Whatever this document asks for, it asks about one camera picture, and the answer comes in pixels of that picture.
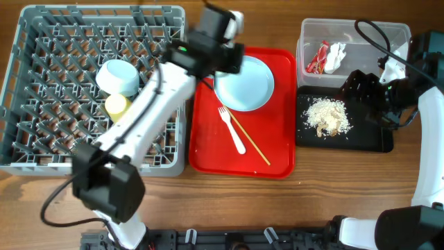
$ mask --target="yellow cup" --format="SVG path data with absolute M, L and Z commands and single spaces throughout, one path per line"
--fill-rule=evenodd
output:
M 105 101 L 106 112 L 114 123 L 119 121 L 130 106 L 131 101 L 121 94 L 111 94 Z

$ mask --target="chopstick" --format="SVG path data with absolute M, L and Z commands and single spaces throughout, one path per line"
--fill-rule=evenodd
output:
M 266 164 L 269 166 L 271 165 L 271 163 L 268 161 L 268 159 L 264 156 L 264 154 L 262 153 L 262 151 L 257 147 L 257 145 L 255 144 L 255 142 L 253 142 L 253 140 L 251 139 L 251 137 L 247 134 L 247 132 L 245 131 L 245 129 L 242 127 L 242 125 L 237 121 L 236 117 L 234 117 L 234 115 L 231 113 L 230 109 L 227 108 L 225 105 L 223 105 L 223 107 L 225 107 L 226 110 L 228 110 L 228 112 L 230 113 L 231 118 L 236 122 L 237 126 L 239 126 L 239 128 L 242 130 L 242 132 L 244 132 L 244 135 L 250 140 L 251 144 L 254 146 L 254 148 L 257 150 L 257 152 L 259 153 L 259 155 L 262 156 L 262 158 L 265 160 Z

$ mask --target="gray dish rack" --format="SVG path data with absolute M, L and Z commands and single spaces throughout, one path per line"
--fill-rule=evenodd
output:
M 0 169 L 16 175 L 71 173 L 77 145 L 111 127 L 95 76 L 110 59 L 148 81 L 154 60 L 185 39 L 180 6 L 27 6 L 22 10 L 0 96 Z M 149 48 L 141 43 L 149 41 Z M 142 176 L 177 176 L 185 166 L 185 104 L 152 142 Z

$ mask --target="fork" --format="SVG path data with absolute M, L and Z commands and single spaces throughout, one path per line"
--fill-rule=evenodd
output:
M 234 145 L 236 145 L 236 149 L 240 154 L 245 154 L 246 149 L 244 144 L 241 141 L 241 138 L 237 135 L 235 129 L 233 128 L 233 125 L 231 124 L 231 116 L 230 113 L 225 109 L 225 107 L 218 108 L 219 114 L 221 115 L 222 121 L 224 121 L 228 129 L 230 130 L 231 137 L 233 138 Z

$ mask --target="white cup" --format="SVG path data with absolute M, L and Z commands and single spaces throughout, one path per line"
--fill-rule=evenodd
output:
M 97 73 L 96 82 L 108 94 L 131 97 L 139 90 L 139 72 L 124 60 L 108 60 Z

